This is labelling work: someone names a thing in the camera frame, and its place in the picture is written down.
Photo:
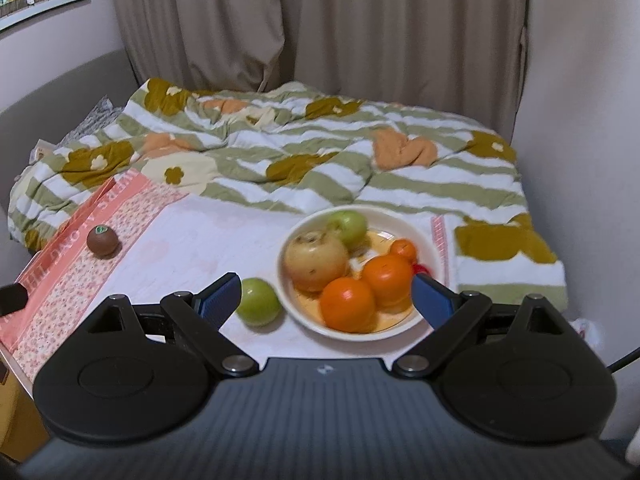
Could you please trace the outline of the red cherry tomato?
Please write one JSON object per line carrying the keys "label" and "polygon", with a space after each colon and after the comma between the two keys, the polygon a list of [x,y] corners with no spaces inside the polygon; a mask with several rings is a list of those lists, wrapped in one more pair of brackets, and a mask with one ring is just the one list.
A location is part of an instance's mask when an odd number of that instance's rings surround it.
{"label": "red cherry tomato", "polygon": [[431,270],[427,266],[424,266],[421,263],[413,263],[412,270],[414,275],[418,275],[418,274],[425,274],[428,276],[432,275]]}

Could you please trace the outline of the green apple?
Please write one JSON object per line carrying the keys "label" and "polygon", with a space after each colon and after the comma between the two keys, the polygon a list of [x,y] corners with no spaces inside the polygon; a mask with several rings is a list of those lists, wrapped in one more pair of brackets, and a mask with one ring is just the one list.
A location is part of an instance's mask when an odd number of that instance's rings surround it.
{"label": "green apple", "polygon": [[351,252],[367,237],[367,218],[354,210],[339,210],[326,219],[326,230],[336,236]]}
{"label": "green apple", "polygon": [[242,281],[241,301],[235,312],[245,325],[266,326],[281,311],[280,300],[268,282],[261,278],[246,278]]}

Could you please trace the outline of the small mandarin orange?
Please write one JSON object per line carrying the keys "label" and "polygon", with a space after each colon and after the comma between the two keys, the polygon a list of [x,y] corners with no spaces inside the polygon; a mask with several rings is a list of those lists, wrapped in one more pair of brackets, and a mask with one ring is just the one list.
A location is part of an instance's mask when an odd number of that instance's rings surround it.
{"label": "small mandarin orange", "polygon": [[406,238],[398,238],[394,240],[392,244],[390,244],[390,249],[388,250],[390,255],[396,255],[398,257],[404,258],[410,264],[415,264],[418,262],[418,250],[416,249],[416,245],[413,244],[411,240],[407,240]]}

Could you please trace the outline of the brown kiwi with sticker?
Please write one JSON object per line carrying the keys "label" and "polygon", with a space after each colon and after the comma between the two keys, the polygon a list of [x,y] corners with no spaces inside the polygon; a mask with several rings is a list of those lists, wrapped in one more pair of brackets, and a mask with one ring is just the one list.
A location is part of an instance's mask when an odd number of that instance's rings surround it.
{"label": "brown kiwi with sticker", "polygon": [[110,258],[119,251],[120,240],[110,226],[98,224],[89,231],[86,245],[96,257]]}

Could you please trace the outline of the large yellow-red apple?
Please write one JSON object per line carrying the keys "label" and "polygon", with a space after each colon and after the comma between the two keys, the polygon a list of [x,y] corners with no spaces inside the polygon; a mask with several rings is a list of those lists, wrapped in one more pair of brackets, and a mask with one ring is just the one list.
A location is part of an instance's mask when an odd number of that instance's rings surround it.
{"label": "large yellow-red apple", "polygon": [[326,231],[307,231],[286,244],[283,264],[294,287],[302,292],[321,292],[349,269],[344,244]]}

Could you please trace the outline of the pink floral table cloth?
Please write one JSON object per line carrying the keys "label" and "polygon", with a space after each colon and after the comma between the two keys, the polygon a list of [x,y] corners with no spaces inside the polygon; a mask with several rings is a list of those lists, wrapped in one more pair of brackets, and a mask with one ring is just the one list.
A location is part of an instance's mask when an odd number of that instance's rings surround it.
{"label": "pink floral table cloth", "polygon": [[[142,174],[104,184],[21,274],[29,302],[2,318],[1,354],[30,385],[107,296],[156,304],[171,292],[199,292],[228,272],[274,285],[279,250],[302,219],[178,192]],[[86,245],[98,224],[120,240],[110,258]]]}

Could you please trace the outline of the cream bowl with cartoon print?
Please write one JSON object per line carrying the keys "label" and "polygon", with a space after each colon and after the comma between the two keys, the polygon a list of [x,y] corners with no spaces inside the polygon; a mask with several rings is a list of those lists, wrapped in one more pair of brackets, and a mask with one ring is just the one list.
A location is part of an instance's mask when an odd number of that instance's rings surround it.
{"label": "cream bowl with cartoon print", "polygon": [[383,340],[399,336],[422,322],[422,316],[413,304],[407,302],[403,309],[393,307],[383,311],[376,319],[376,325],[370,332],[351,334],[329,328],[321,317],[319,293],[316,290],[300,290],[288,274],[286,254],[288,246],[309,232],[323,233],[328,225],[354,214],[367,226],[351,228],[352,233],[361,232],[361,243],[349,251],[347,274],[356,278],[367,261],[383,255],[390,245],[400,238],[413,242],[418,251],[419,262],[424,264],[432,277],[447,285],[450,281],[448,263],[449,242],[444,218],[427,214],[403,216],[380,207],[347,205],[315,212],[300,220],[285,237],[276,262],[274,287],[282,306],[288,314],[308,330],[335,340],[365,342]]}

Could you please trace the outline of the white plastic bag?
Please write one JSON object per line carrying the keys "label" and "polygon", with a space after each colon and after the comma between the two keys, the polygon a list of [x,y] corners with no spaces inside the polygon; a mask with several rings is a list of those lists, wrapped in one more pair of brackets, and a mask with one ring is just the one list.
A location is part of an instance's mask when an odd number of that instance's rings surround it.
{"label": "white plastic bag", "polygon": [[575,318],[570,321],[572,326],[579,337],[588,344],[589,348],[596,353],[599,353],[603,347],[603,336],[600,326],[588,320],[588,318]]}

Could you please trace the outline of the small box on sofa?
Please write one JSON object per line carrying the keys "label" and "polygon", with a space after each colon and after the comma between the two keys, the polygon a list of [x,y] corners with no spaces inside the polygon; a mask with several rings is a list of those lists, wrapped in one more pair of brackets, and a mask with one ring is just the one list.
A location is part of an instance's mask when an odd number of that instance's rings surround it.
{"label": "small box on sofa", "polygon": [[29,165],[35,164],[36,162],[38,162],[38,160],[42,159],[44,156],[51,154],[57,148],[58,146],[56,144],[39,139],[29,153]]}

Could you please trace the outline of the grey sofa backrest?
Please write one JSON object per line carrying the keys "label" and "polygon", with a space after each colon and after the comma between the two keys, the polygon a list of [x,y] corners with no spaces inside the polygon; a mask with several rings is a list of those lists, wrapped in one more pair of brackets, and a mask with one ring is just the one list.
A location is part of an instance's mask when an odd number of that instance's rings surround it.
{"label": "grey sofa backrest", "polygon": [[139,83],[128,54],[117,50],[53,79],[1,113],[1,208],[39,139],[58,143],[106,96],[123,106]]}

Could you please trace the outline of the green striped floral blanket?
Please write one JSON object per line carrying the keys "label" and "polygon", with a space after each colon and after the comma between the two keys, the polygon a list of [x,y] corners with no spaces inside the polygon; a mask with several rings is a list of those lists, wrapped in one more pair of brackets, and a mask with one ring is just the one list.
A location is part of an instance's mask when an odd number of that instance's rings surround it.
{"label": "green striped floral blanket", "polygon": [[254,93],[151,78],[108,125],[22,172],[9,195],[11,237],[43,248],[128,169],[248,208],[366,205],[442,218],[460,287],[505,304],[536,292],[568,306],[564,266],[533,227],[514,149],[470,118],[328,96],[296,81]]}

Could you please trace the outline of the grey patterned pillow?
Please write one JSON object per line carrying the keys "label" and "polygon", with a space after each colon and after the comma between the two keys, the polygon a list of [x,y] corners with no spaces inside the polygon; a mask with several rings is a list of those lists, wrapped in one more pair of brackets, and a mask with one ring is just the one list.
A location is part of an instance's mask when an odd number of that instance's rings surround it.
{"label": "grey patterned pillow", "polygon": [[85,119],[76,128],[66,133],[64,138],[58,142],[56,146],[62,148],[62,146],[67,146],[72,142],[78,141],[83,136],[95,133],[111,125],[120,114],[122,114],[122,107],[115,106],[107,96],[104,96],[96,103],[93,109],[90,110]]}

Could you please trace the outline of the beige curtain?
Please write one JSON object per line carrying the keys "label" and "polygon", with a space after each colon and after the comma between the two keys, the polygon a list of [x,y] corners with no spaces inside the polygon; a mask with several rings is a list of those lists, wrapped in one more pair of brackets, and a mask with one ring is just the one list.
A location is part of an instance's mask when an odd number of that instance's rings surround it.
{"label": "beige curtain", "polygon": [[474,118],[510,138],[527,0],[114,0],[141,79],[329,94]]}

